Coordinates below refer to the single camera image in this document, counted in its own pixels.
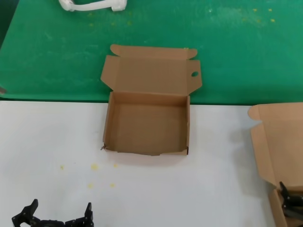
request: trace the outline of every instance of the white object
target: white object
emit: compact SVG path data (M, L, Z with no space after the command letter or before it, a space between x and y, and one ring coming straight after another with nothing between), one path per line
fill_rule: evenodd
M59 0L66 11L89 11L111 7L113 11L121 11L126 8L127 0L102 0L84 5L76 5L72 0Z
M274 227L248 109L191 105L189 155L150 157L100 150L107 104L0 101L1 226L37 198L96 227Z

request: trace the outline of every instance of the cardboard flap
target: cardboard flap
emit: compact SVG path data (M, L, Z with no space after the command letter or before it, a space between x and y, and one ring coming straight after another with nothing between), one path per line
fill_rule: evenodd
M187 95L202 86L200 61L187 61Z
M278 186L303 186L302 103L253 106L249 116L263 123L251 130L260 176Z
M148 155L148 156L159 156L159 155L161 155L163 153L162 152L157 152L157 151L151 152L151 153L142 151L142 152L136 152L135 154L138 154L138 155Z
M303 103L275 103L255 105L249 116L254 120L303 120Z
M271 164L270 152L263 124L259 124L251 129L251 138L260 177L263 180L276 185L275 174Z
M106 64L104 64L101 80L114 90L116 79L118 76L120 58L116 56L106 56Z
M112 44L110 50L124 58L186 60L197 55L196 49L163 48L148 46L121 46Z
M202 85L194 49L111 45L101 80L118 92L187 96Z

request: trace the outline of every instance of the box handle hole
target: box handle hole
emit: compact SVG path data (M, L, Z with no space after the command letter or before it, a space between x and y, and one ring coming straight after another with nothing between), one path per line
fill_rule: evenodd
M193 73L191 74L192 77L196 77L196 76L198 76L198 75L199 75L199 72L197 72L197 71L196 71L196 72L193 72Z

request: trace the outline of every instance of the open cardboard box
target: open cardboard box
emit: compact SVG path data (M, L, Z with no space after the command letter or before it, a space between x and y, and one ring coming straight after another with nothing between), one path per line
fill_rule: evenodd
M111 45L101 80L110 93L105 149L188 154L189 94L202 85L195 49Z
M303 193L303 103L256 105L249 116L263 121L251 138L260 177L277 187L269 195L276 226L298 227L302 221L284 216L278 187Z

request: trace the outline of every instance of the yellow speck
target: yellow speck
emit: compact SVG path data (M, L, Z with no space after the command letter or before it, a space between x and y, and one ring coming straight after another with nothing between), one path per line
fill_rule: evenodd
M91 164L90 168L91 168L92 170L98 170L98 165L97 165L96 163Z

